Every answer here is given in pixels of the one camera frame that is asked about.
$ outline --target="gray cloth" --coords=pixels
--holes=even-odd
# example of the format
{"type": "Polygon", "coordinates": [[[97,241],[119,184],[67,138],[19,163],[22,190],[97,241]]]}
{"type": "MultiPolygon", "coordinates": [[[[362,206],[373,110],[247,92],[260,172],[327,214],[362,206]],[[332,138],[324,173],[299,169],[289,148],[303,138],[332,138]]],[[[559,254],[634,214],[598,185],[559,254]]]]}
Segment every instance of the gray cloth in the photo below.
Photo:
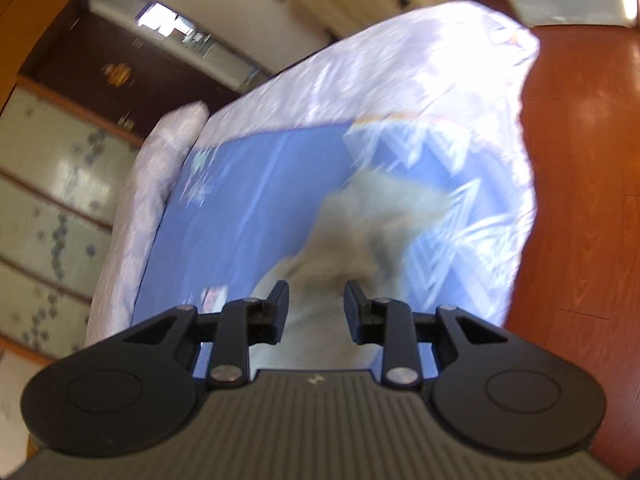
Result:
{"type": "Polygon", "coordinates": [[[356,173],[344,190],[327,196],[305,247],[255,287],[254,296],[265,298],[277,280],[287,280],[290,304],[282,342],[251,348],[253,372],[369,367],[378,348],[351,341],[344,284],[357,280],[370,298],[402,298],[406,248],[448,208],[444,193],[371,170],[356,173]]]}

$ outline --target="ribbed gray surface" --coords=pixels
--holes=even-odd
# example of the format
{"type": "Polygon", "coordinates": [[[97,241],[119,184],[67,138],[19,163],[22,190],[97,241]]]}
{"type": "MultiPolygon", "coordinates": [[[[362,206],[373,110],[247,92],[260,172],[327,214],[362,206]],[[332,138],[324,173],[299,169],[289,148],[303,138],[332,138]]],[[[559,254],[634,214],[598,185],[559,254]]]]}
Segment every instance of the ribbed gray surface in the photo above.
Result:
{"type": "Polygon", "coordinates": [[[587,453],[498,460],[459,444],[415,394],[368,372],[262,372],[212,394],[171,440],[110,460],[41,452],[12,480],[518,480],[615,478],[587,453]]]}

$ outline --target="patterned fabric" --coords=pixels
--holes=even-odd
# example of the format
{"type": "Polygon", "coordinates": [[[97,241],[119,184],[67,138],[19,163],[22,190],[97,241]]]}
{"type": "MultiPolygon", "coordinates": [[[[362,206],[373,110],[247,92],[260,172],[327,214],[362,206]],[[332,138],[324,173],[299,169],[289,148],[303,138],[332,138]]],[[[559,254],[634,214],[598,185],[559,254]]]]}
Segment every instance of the patterned fabric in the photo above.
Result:
{"type": "MultiPolygon", "coordinates": [[[[257,268],[245,267],[246,279],[251,281],[260,274],[258,267],[272,266],[283,254],[293,254],[287,251],[294,250],[295,244],[303,243],[314,219],[313,204],[322,200],[323,193],[343,186],[356,168],[369,166],[437,184],[452,198],[444,222],[424,234],[407,255],[412,304],[428,310],[447,298],[485,319],[502,322],[534,217],[530,167],[517,117],[520,91],[537,50],[537,41],[527,30],[476,4],[453,2],[417,10],[323,50],[214,115],[179,175],[162,223],[163,211],[157,207],[149,211],[151,218],[140,222],[123,213],[133,206],[134,194],[140,203],[157,203],[167,193],[167,179],[163,187],[155,187],[157,170],[136,163],[116,219],[114,246],[116,238],[122,238],[119,256],[110,255],[103,271],[103,277],[110,278],[98,284],[99,294],[94,297],[98,309],[92,311],[88,342],[126,328],[132,314],[136,321],[169,308],[168,303],[178,297],[201,306],[198,302],[207,287],[228,286],[228,296],[236,297],[236,282],[205,276],[202,263],[186,266],[190,277],[187,272],[174,273],[173,281],[159,285],[159,276],[171,274],[165,272],[168,267],[158,267],[163,253],[164,259],[175,262],[173,271],[198,261],[199,242],[188,236],[199,233],[211,251],[220,240],[229,239],[230,231],[213,227],[211,214],[225,211],[236,224],[249,229],[252,215],[266,214],[258,207],[260,200],[277,196],[268,190],[297,190],[297,196],[305,198],[306,206],[300,209],[306,211],[305,222],[297,222],[297,237],[290,234],[291,241],[271,251],[257,268]],[[327,126],[312,127],[321,124],[327,126]],[[228,142],[265,132],[274,134],[228,142]],[[306,145],[299,137],[305,137],[306,145]],[[263,139],[274,146],[266,150],[263,139]],[[285,152],[292,155],[287,158],[285,152]],[[309,153],[316,156],[304,156],[309,153]],[[323,170],[316,169],[316,175],[324,175],[322,186],[316,179],[313,186],[301,190],[307,182],[302,176],[311,174],[310,165],[319,153],[338,158],[328,160],[323,170]],[[295,173],[299,159],[306,161],[306,173],[295,173]],[[235,168],[244,171],[229,177],[228,172],[235,168]],[[260,168],[260,175],[254,173],[260,168]],[[290,180],[276,178],[281,168],[287,168],[290,180]],[[133,184],[141,169],[149,171],[145,175],[148,186],[133,184]],[[252,178],[248,187],[242,186],[243,176],[252,178]],[[244,209],[238,212],[240,216],[233,216],[239,203],[244,209]],[[123,224],[125,219],[130,223],[123,224]],[[198,231],[199,222],[208,223],[209,230],[198,231]],[[160,229],[153,244],[157,225],[160,229]],[[172,254],[163,251],[169,247],[161,243],[163,232],[185,242],[179,254],[175,245],[172,254]],[[124,254],[134,254],[132,262],[140,267],[131,269],[124,254]],[[108,313],[108,319],[94,312],[108,313]]],[[[178,173],[189,142],[184,140],[172,151],[172,158],[163,159],[166,165],[162,168],[171,175],[178,173]]],[[[160,149],[145,145],[140,158],[151,161],[153,150],[160,149]]],[[[280,224],[271,218],[264,223],[280,224]]],[[[260,231],[248,237],[252,253],[256,252],[256,232],[260,231]]],[[[275,239],[270,232],[262,243],[270,245],[275,239]]],[[[242,247],[232,241],[226,252],[216,248],[210,253],[219,262],[230,262],[231,267],[233,255],[242,247]]],[[[238,285],[238,290],[246,286],[248,283],[238,285]]]]}

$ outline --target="cabinet door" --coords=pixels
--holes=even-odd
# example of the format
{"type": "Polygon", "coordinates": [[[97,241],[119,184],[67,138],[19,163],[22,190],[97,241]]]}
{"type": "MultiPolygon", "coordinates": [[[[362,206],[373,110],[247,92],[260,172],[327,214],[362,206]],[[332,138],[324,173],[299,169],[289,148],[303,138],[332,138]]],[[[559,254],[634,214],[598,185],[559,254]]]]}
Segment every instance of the cabinet door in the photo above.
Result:
{"type": "Polygon", "coordinates": [[[0,115],[0,170],[109,225],[137,152],[21,88],[0,115]]]}
{"type": "Polygon", "coordinates": [[[12,0],[0,15],[0,108],[43,31],[69,0],[12,0]]]}
{"type": "Polygon", "coordinates": [[[0,256],[87,298],[111,233],[0,178],[0,256]]]}
{"type": "Polygon", "coordinates": [[[0,332],[51,357],[84,348],[90,306],[0,264],[0,332]]]}
{"type": "Polygon", "coordinates": [[[36,81],[142,137],[163,115],[239,95],[108,20],[85,14],[30,73],[36,81]]]}

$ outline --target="wooden floor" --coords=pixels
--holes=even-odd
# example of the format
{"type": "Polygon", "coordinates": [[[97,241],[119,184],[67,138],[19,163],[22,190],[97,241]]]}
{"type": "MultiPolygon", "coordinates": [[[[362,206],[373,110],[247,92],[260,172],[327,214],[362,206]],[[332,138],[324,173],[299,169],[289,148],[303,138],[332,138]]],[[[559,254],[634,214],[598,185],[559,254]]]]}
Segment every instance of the wooden floor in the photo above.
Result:
{"type": "Polygon", "coordinates": [[[538,216],[508,328],[601,382],[593,452],[626,474],[640,466],[640,32],[534,33],[521,120],[538,216]]]}

